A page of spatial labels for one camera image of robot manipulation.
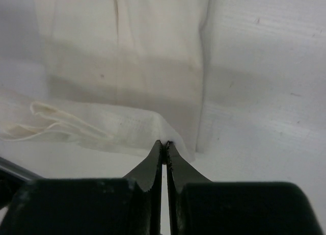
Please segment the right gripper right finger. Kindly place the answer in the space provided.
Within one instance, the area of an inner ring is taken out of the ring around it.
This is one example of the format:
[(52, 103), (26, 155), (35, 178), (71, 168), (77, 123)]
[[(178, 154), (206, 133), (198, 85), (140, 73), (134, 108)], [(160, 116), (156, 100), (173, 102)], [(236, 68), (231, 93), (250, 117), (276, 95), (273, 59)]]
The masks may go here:
[(322, 234), (289, 182), (213, 182), (166, 144), (171, 234)]

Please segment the cream white t shirt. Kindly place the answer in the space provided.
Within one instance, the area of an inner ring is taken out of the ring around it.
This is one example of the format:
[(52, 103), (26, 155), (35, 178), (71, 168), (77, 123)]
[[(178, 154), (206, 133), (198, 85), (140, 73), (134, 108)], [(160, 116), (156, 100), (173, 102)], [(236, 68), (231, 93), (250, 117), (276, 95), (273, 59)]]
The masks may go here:
[(211, 0), (1, 0), (1, 139), (194, 159)]

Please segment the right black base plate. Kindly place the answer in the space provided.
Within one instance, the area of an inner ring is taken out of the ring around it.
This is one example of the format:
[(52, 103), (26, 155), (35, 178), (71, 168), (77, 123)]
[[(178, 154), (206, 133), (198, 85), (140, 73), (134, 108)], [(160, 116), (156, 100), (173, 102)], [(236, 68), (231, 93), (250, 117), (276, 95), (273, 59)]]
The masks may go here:
[(41, 176), (1, 157), (0, 160), (1, 209), (8, 205), (17, 190), (26, 182), (40, 179)]

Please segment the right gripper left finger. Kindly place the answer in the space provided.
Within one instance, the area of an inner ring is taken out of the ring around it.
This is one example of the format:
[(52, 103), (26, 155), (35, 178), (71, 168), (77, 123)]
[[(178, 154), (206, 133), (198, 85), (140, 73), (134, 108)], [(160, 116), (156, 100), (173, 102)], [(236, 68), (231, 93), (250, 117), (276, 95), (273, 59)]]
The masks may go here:
[(14, 194), (1, 234), (160, 234), (162, 144), (122, 178), (35, 179)]

